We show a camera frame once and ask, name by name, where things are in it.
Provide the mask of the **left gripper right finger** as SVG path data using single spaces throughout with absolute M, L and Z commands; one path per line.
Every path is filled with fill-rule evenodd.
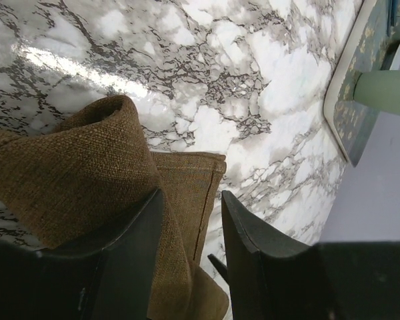
M 306 245 L 221 198 L 235 319 L 400 319 L 400 242 Z

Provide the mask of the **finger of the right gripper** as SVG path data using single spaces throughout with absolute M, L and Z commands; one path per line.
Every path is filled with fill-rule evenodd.
M 216 268 L 218 274 L 220 274 L 223 280 L 227 282 L 227 266 L 222 263 L 214 254 L 209 254 L 207 258 L 214 268 Z

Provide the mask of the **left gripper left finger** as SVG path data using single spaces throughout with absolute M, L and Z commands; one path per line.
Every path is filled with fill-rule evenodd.
M 0 319 L 146 319 L 163 206 L 155 190 L 55 249 L 0 240 Z

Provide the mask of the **brown cloth napkin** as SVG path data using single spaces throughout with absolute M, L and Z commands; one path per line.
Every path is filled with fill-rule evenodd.
M 224 155 L 150 151 L 124 95 L 89 104 L 46 135 L 0 129 L 0 201 L 50 248 L 163 192 L 152 319 L 222 319 L 228 310 L 227 294 L 199 264 L 225 171 Z

